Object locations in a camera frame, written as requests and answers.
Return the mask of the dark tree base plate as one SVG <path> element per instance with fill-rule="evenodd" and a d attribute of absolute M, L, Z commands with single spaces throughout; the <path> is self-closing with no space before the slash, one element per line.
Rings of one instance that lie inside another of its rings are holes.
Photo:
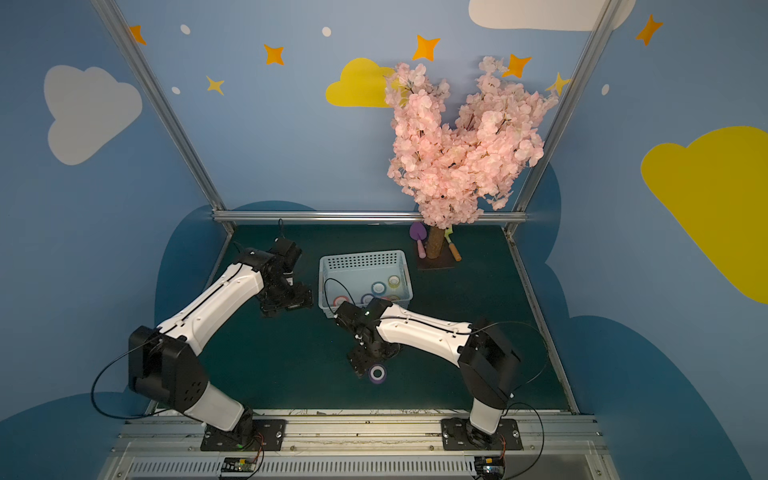
<path fill-rule="evenodd" d="M 416 255 L 416 262 L 419 270 L 451 269 L 456 265 L 456 260 L 446 241 L 443 241 L 440 255 L 437 258 L 421 258 L 419 255 Z"/>

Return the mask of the green circuit board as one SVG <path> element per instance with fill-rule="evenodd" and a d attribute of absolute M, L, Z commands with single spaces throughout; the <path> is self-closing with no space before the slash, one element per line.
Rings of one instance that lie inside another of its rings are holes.
<path fill-rule="evenodd" d="M 258 467 L 259 461 L 255 457 L 225 457 L 220 469 L 220 474 L 251 475 Z"/>
<path fill-rule="evenodd" d="M 502 480 L 505 476 L 505 460 L 500 456 L 476 456 L 473 466 L 474 480 Z"/>

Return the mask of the aluminium rail front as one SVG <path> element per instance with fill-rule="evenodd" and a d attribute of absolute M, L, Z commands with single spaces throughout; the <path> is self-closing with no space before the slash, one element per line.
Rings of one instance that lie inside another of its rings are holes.
<path fill-rule="evenodd" d="M 476 456 L 505 460 L 503 479 L 616 479 L 592 416 L 516 408 L 523 449 L 445 451 L 440 421 L 463 410 L 259 410 L 284 419 L 280 451 L 204 452 L 205 428 L 170 414 L 129 421 L 99 474 L 102 479 L 473 479 Z M 220 474 L 225 457 L 255 457 L 251 475 Z"/>

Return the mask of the light blue plastic storage basket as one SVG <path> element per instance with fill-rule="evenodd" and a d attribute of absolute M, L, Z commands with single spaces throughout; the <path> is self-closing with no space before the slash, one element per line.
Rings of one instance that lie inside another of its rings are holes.
<path fill-rule="evenodd" d="M 390 289 L 387 280 L 391 275 L 398 275 L 402 284 L 398 289 Z M 374 295 L 371 285 L 374 282 L 387 285 L 384 295 Z M 339 307 L 333 306 L 338 296 L 346 296 L 350 303 L 363 307 L 361 297 L 370 293 L 374 298 L 398 295 L 400 301 L 392 302 L 408 308 L 413 299 L 413 286 L 405 253 L 402 250 L 385 250 L 363 253 L 337 254 L 323 256 L 318 266 L 318 305 L 327 318 L 333 318 Z"/>

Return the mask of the blue tape roll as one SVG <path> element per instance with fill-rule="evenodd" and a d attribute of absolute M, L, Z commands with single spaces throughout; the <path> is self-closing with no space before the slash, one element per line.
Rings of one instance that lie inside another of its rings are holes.
<path fill-rule="evenodd" d="M 371 292 L 374 295 L 384 295 L 387 291 L 387 285 L 383 282 L 377 281 L 371 285 Z"/>

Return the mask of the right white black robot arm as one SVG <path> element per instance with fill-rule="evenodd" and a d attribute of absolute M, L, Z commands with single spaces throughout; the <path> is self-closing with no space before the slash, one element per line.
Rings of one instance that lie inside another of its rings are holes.
<path fill-rule="evenodd" d="M 344 301 L 334 320 L 357 342 L 348 360 L 358 376 L 382 382 L 384 362 L 404 347 L 442 358 L 460 370 L 473 397 L 467 434 L 479 442 L 497 433 L 522 360 L 496 325 L 440 320 L 382 298 L 372 299 L 365 308 Z"/>

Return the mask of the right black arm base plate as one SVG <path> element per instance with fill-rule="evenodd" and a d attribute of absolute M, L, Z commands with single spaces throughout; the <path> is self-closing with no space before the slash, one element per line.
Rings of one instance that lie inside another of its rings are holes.
<path fill-rule="evenodd" d="M 468 418 L 446 418 L 440 421 L 440 436 L 445 451 L 492 451 L 523 449 L 518 424 L 502 419 L 494 434 L 473 427 Z"/>

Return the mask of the left green circuit board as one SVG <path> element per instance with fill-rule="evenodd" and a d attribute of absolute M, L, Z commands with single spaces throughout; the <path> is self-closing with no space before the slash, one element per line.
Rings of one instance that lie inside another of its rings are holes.
<path fill-rule="evenodd" d="M 259 461 L 255 457 L 225 457 L 220 469 L 220 474 L 251 475 L 258 467 Z"/>

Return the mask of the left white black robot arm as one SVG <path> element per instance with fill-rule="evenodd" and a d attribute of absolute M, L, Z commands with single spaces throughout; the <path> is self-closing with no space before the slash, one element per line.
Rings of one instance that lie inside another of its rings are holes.
<path fill-rule="evenodd" d="M 285 238 L 267 250 L 247 248 L 221 277 L 176 315 L 129 337 L 128 386 L 133 392 L 204 423 L 215 449 L 255 447 L 252 410 L 210 382 L 199 355 L 216 332 L 255 298 L 262 314 L 310 308 L 311 289 L 293 280 L 302 250 Z"/>

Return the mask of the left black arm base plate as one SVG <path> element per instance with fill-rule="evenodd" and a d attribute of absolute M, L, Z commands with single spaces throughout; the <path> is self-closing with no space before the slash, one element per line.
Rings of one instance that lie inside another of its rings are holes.
<path fill-rule="evenodd" d="M 207 426 L 200 444 L 204 452 L 280 451 L 285 437 L 284 419 L 252 418 L 241 422 L 232 431 Z"/>

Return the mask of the purple pink toy shovel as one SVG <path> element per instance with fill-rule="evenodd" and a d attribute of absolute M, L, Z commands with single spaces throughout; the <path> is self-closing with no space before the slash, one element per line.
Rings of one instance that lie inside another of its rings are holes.
<path fill-rule="evenodd" d="M 427 238 L 427 230 L 423 223 L 413 222 L 409 229 L 409 235 L 416 242 L 418 256 L 420 259 L 427 257 L 424 241 Z"/>

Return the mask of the right green circuit board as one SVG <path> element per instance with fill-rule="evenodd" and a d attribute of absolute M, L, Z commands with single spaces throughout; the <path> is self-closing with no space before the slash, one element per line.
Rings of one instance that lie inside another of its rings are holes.
<path fill-rule="evenodd" d="M 502 480 L 505 476 L 505 460 L 500 456 L 476 456 L 473 466 L 474 480 Z"/>

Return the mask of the pink cherry blossom tree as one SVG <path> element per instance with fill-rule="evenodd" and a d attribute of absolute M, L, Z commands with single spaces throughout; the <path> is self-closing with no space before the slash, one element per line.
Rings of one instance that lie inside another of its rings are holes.
<path fill-rule="evenodd" d="M 486 202 L 504 208 L 513 184 L 544 155 L 538 128 L 559 102 L 523 84 L 503 80 L 503 62 L 487 56 L 479 64 L 477 92 L 444 122 L 450 86 L 432 83 L 424 65 L 400 63 L 387 77 L 385 102 L 393 110 L 395 134 L 388 176 L 413 198 L 424 222 L 448 229 L 475 222 Z"/>

